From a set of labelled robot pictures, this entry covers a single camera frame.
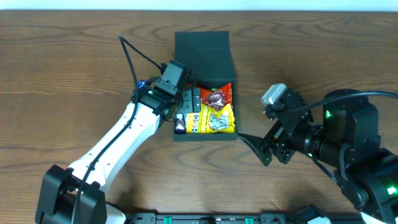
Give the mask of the dark purple cookie bar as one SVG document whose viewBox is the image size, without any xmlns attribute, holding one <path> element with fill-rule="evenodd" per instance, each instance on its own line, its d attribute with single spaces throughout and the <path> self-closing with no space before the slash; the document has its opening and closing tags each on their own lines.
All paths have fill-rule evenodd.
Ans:
<svg viewBox="0 0 398 224">
<path fill-rule="evenodd" d="M 185 134 L 187 131 L 185 124 L 185 115 L 184 114 L 176 114 L 175 115 L 175 133 L 176 134 Z"/>
</svg>

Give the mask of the blue Eclipse gum pack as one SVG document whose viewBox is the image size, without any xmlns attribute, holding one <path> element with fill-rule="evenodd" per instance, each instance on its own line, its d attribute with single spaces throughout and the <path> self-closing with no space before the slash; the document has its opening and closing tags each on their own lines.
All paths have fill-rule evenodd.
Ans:
<svg viewBox="0 0 398 224">
<path fill-rule="evenodd" d="M 139 80 L 137 83 L 138 88 L 141 88 L 142 86 L 146 85 L 148 83 L 147 80 Z"/>
</svg>

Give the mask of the yellow Hacks candy bag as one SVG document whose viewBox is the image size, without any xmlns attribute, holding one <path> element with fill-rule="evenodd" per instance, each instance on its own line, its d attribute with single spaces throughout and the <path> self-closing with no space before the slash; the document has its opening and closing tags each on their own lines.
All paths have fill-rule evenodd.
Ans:
<svg viewBox="0 0 398 224">
<path fill-rule="evenodd" d="M 230 104 L 217 111 L 202 103 L 199 112 L 184 114 L 184 120 L 186 133 L 231 134 L 236 132 L 234 111 Z"/>
</svg>

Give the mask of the red Hacks candy bag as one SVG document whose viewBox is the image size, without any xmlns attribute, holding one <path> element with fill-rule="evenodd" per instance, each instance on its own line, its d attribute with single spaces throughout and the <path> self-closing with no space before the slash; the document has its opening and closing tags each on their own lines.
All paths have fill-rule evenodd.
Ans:
<svg viewBox="0 0 398 224">
<path fill-rule="evenodd" d="M 200 87 L 201 102 L 219 111 L 233 102 L 232 90 L 232 83 L 214 90 Z"/>
</svg>

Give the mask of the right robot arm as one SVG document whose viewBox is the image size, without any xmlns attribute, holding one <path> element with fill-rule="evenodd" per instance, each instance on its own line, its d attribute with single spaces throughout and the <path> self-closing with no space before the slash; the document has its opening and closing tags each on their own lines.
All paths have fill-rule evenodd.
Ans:
<svg viewBox="0 0 398 224">
<path fill-rule="evenodd" d="M 264 166 L 276 157 L 287 164 L 298 152 L 311 159 L 368 220 L 397 223 L 397 155 L 381 147 L 379 113 L 369 96 L 397 98 L 388 91 L 339 89 L 308 104 L 283 84 L 261 98 L 275 121 L 262 138 L 239 138 Z"/>
</svg>

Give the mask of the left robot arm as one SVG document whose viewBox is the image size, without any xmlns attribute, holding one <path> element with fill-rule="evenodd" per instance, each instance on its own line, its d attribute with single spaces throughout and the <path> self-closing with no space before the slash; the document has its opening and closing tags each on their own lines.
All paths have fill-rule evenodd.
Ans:
<svg viewBox="0 0 398 224">
<path fill-rule="evenodd" d="M 196 83 L 194 71 L 171 60 L 160 77 L 137 86 L 118 122 L 66 169 L 44 175 L 36 223 L 127 223 L 128 215 L 106 201 L 113 180 L 137 148 L 185 107 Z"/>
</svg>

